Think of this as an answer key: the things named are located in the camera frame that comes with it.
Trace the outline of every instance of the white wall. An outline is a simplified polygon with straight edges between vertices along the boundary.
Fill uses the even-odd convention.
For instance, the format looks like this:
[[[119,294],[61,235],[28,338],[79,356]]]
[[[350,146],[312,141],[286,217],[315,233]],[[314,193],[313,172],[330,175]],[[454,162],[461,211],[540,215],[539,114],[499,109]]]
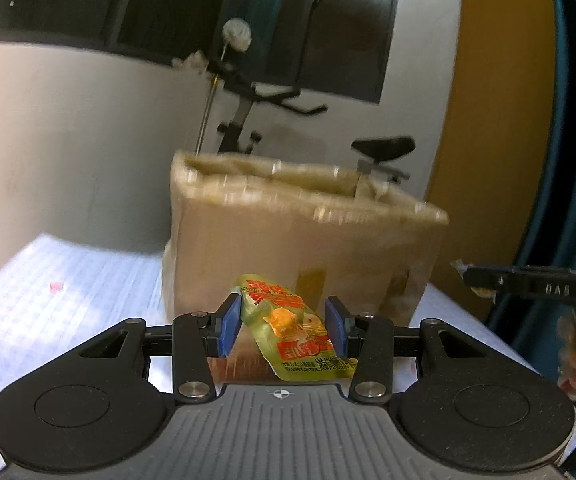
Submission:
[[[399,0],[381,105],[305,92],[327,114],[303,119],[269,106],[248,129],[260,155],[354,166],[361,136],[411,134],[397,166],[422,196],[449,95],[460,0]],[[207,82],[190,72],[56,47],[0,44],[0,266],[39,232],[122,250],[160,250],[169,235],[167,173],[192,149]],[[219,91],[205,150],[236,99]]]

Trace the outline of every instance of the checkered tablecloth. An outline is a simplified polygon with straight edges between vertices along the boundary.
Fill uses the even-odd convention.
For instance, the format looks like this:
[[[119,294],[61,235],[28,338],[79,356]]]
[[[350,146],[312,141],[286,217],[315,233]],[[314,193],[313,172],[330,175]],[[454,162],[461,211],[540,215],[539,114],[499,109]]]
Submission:
[[[129,317],[166,324],[161,258],[71,244],[41,235],[0,271],[0,391],[19,377]],[[523,362],[479,321],[429,285],[412,325],[439,317]],[[416,380],[400,360],[395,389]],[[171,391],[170,358],[153,358],[149,381]],[[576,430],[568,447],[576,446]],[[4,465],[0,456],[0,469]]]

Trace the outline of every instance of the gray ribbed plate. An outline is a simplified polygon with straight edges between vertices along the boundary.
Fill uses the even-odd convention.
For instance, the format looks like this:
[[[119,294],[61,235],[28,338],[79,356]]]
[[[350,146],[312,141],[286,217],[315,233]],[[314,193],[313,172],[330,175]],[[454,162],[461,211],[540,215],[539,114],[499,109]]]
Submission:
[[[333,385],[231,385],[217,400],[182,406],[150,446],[89,473],[48,475],[9,466],[0,480],[475,480],[411,446],[375,406]],[[553,466],[506,480],[561,480]]]

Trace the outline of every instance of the silver bolt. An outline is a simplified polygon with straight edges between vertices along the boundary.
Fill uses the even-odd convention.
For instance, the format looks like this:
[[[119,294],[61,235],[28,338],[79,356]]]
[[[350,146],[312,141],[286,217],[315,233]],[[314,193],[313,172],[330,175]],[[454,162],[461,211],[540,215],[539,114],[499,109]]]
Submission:
[[[375,381],[364,381],[357,384],[354,391],[362,397],[381,397],[386,393],[386,386]]]
[[[210,393],[210,387],[201,381],[188,381],[179,386],[179,393],[183,397],[199,399],[200,397],[205,397]]]

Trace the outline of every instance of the green snack package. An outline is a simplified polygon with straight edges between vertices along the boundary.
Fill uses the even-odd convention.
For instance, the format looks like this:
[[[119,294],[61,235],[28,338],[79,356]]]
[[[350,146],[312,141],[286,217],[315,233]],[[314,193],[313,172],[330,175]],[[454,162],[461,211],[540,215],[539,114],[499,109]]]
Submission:
[[[325,381],[353,376],[357,359],[335,354],[325,326],[303,300],[257,274],[235,283],[242,296],[241,320],[263,357],[284,381]]]

